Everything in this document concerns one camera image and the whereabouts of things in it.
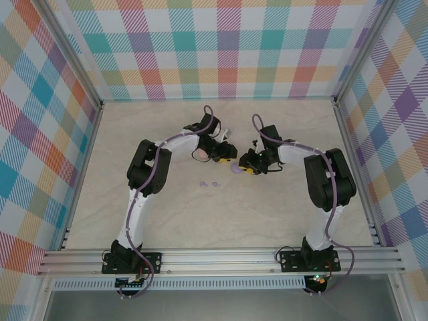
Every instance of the white object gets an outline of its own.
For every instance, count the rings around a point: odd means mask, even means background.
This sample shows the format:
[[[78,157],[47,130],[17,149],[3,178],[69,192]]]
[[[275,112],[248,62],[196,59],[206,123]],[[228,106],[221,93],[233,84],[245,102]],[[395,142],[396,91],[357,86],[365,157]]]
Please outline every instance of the white object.
[[[339,217],[342,215],[344,208],[345,207],[343,206],[337,206],[333,220],[328,228],[330,236],[332,236],[334,231],[336,231]],[[306,234],[306,241],[314,251],[321,251],[332,245],[325,232],[330,214],[331,211],[325,212],[323,209],[317,209],[314,220],[312,221],[312,226]]]
[[[278,147],[278,156],[282,163],[291,164],[302,169],[304,169],[304,158],[314,154],[315,152],[313,151],[304,150],[296,146],[281,145]],[[337,206],[333,220],[328,228],[330,235],[333,235],[336,230],[339,217],[343,213],[343,210],[343,206]],[[317,208],[312,226],[306,234],[306,241],[314,251],[321,251],[332,245],[325,232],[330,215],[331,211],[325,212],[323,209]]]
[[[171,151],[171,162],[178,161],[185,155],[190,155],[198,147],[199,136],[197,134],[187,134],[191,133],[191,131],[187,129],[183,129],[182,131],[180,131],[180,133],[182,134],[182,136],[179,136],[162,146],[162,148]],[[227,139],[227,137],[230,135],[230,130],[220,130],[219,126],[217,126],[213,133],[213,136],[216,136],[215,140],[219,142],[223,142],[223,140]],[[156,146],[159,146],[161,143],[162,141],[155,142]],[[117,237],[119,244],[125,248],[131,248],[128,238],[126,237],[126,219],[128,218],[128,213],[132,201],[135,198],[135,192],[136,189],[131,189],[129,191],[129,201],[128,208],[126,210],[125,220],[122,229],[120,230],[119,236]],[[144,218],[146,217],[153,197],[153,194],[150,194],[148,197],[144,197],[141,192],[139,192],[136,196],[136,201],[130,214],[128,230],[131,241],[135,247],[139,247],[140,245],[142,245],[142,228]]]

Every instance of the vented panel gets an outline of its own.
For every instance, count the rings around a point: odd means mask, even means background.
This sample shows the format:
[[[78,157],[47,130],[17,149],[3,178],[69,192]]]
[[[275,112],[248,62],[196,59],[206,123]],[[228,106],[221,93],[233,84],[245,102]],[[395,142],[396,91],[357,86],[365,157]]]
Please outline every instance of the vented panel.
[[[256,290],[302,289],[303,276],[268,277],[209,277],[209,278],[155,278],[150,290]],[[118,290],[113,278],[57,279],[54,291],[105,291]]]

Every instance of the plaid wallpaper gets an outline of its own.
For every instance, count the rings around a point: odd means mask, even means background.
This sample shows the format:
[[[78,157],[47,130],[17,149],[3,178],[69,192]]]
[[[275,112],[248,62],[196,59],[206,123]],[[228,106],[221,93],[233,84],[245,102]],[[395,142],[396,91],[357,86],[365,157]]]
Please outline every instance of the plaid wallpaper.
[[[343,112],[388,245],[408,264],[428,316],[428,1],[402,0],[365,62]]]
[[[22,320],[96,109],[30,0],[0,0],[0,320]]]
[[[364,25],[364,28],[362,29],[361,34],[358,37],[358,40],[356,41],[355,46],[352,49],[351,54],[348,57],[348,60],[346,61],[346,65],[343,68],[342,73],[340,74],[339,80],[338,80],[336,86],[334,87],[333,94],[332,94],[333,96],[337,95],[340,87],[342,86],[343,80],[345,79],[346,75],[348,74],[349,68],[354,63],[354,60],[360,51],[361,45],[363,44],[363,42],[367,38],[368,32],[370,31],[370,28],[372,27],[373,23],[376,20],[377,15],[379,14],[379,11],[381,9],[383,2],[384,2],[384,0],[376,0],[376,3],[374,5],[374,7],[372,8],[370,16],[368,17],[367,22]]]
[[[374,3],[49,2],[99,91],[115,100],[331,96],[363,7]]]

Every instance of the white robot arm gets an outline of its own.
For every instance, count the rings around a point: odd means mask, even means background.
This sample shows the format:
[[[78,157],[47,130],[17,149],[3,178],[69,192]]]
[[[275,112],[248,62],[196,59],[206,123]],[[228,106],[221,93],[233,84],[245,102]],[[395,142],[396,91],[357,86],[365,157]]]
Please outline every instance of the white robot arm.
[[[159,193],[167,181],[170,162],[197,149],[203,150],[216,163],[230,161],[237,156],[237,149],[226,141],[230,135],[230,130],[221,129],[216,117],[205,114],[202,121],[184,127],[166,142],[143,140],[139,144],[126,174],[130,187],[127,214],[112,243],[111,253],[103,256],[103,274],[125,274],[141,268],[141,259],[133,249],[140,251],[142,247],[144,218],[154,194]],[[150,162],[156,154],[156,171],[151,173],[154,165]]]
[[[181,134],[184,133],[192,133],[189,129],[183,129],[180,131]],[[218,146],[221,146],[222,142],[225,142],[231,135],[231,131],[229,129],[222,130],[220,126],[217,126],[214,130],[213,137],[212,138],[203,138],[205,140],[212,140],[212,143],[215,144],[215,142],[218,143]],[[201,139],[198,135],[182,135],[180,137],[177,137],[176,139],[166,143],[163,145],[163,149],[168,150],[171,152],[171,161],[178,161],[183,156],[190,155],[194,150],[198,149],[199,146],[199,140]],[[161,142],[155,142],[155,146],[158,146]],[[229,154],[227,155],[230,158],[236,157],[235,155]],[[219,158],[218,161],[224,161],[226,158]],[[136,189],[130,189],[129,190],[129,201],[128,201],[128,208],[126,212],[129,212],[132,200],[134,199]],[[130,238],[133,242],[133,244],[136,247],[140,247],[142,245],[142,229],[143,229],[143,223],[144,218],[146,216],[147,211],[149,210],[151,200],[153,199],[154,194],[149,194],[147,196],[144,196],[143,193],[139,192],[138,196],[136,198],[136,203],[134,207],[132,208],[132,213],[130,217],[130,223],[129,223],[129,234]],[[117,240],[119,244],[125,248],[131,248],[131,245],[129,244],[128,238],[126,237],[126,218],[124,220],[122,229],[120,230],[119,236],[117,237]]]
[[[356,194],[356,185],[341,150],[327,150],[325,157],[330,161],[334,175],[330,177],[325,160],[313,150],[302,149],[293,140],[279,136],[274,125],[263,127],[261,137],[253,141],[254,149],[249,149],[239,160],[239,167],[248,173],[259,175],[281,170],[270,170],[270,165],[291,164],[306,172],[308,192],[313,204],[317,207],[312,226],[303,238],[300,256],[307,270],[317,270],[326,261],[336,261],[333,245],[326,235],[327,222],[332,213],[333,189],[332,179],[336,183],[337,204],[328,231],[334,233],[338,219],[348,205],[350,198]]]

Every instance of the beige marble floor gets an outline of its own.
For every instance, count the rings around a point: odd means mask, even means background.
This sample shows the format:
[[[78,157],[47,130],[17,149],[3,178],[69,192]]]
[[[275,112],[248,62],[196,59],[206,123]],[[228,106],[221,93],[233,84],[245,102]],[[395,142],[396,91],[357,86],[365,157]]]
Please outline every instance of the beige marble floor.
[[[200,121],[209,104],[238,157],[257,138],[251,115],[275,124],[283,139],[344,150],[328,100],[213,100],[107,103],[74,217],[67,248],[108,248],[118,235],[128,202],[126,171],[142,139],[162,140]],[[209,187],[201,187],[205,181]],[[221,187],[211,186],[218,182]],[[299,245],[315,208],[304,171],[253,176],[231,172],[230,163],[173,163],[143,229],[145,247],[277,247]],[[334,238],[347,245],[372,241],[359,196],[340,218]]]

